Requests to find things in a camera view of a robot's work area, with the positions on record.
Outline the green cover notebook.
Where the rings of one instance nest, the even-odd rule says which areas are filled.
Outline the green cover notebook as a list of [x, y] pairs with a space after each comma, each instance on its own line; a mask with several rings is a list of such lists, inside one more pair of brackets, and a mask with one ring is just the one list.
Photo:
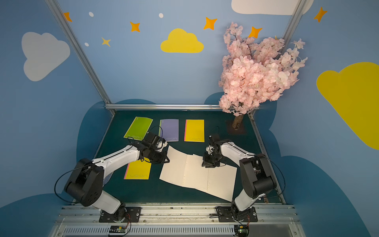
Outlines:
[[124, 138], [133, 138], [142, 141], [147, 134], [153, 119], [146, 117], [135, 117]]

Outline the white lined notebook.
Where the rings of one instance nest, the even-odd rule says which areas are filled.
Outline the white lined notebook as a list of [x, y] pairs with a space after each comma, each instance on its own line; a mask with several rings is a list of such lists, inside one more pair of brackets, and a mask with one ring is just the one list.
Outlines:
[[179, 120], [161, 119], [159, 123], [159, 137], [167, 142], [179, 141]]

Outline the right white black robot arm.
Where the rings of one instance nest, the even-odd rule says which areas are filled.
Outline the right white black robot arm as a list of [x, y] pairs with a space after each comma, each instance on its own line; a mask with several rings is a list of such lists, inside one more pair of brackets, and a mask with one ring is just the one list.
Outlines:
[[217, 134], [209, 136], [202, 166], [220, 167], [220, 160], [224, 158], [233, 161], [240, 168], [243, 190], [232, 201], [234, 215], [246, 213], [259, 198], [276, 189], [277, 182], [264, 154], [250, 153], [229, 139], [221, 140]]

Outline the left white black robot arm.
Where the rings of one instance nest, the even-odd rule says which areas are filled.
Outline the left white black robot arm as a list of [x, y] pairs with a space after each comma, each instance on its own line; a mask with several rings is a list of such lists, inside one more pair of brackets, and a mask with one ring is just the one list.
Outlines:
[[154, 133], [147, 132], [143, 140], [128, 137], [130, 144], [107, 156], [89, 160], [81, 159], [71, 171], [64, 191], [82, 206], [93, 206], [108, 214], [124, 212], [123, 204], [103, 190], [104, 179], [119, 168], [135, 162], [150, 164], [169, 163], [167, 141]]

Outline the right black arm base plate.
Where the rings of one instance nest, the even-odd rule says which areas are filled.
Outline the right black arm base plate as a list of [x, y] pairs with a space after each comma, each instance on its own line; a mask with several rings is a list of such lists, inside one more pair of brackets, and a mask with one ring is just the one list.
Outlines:
[[254, 207], [239, 211], [232, 206], [217, 206], [215, 210], [219, 222], [258, 222], [257, 212]]

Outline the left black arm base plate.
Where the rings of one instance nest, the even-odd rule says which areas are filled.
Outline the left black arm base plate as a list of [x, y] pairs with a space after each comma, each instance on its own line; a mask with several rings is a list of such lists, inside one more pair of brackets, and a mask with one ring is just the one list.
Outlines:
[[121, 206], [114, 214], [100, 212], [99, 223], [138, 223], [141, 216], [141, 207]]

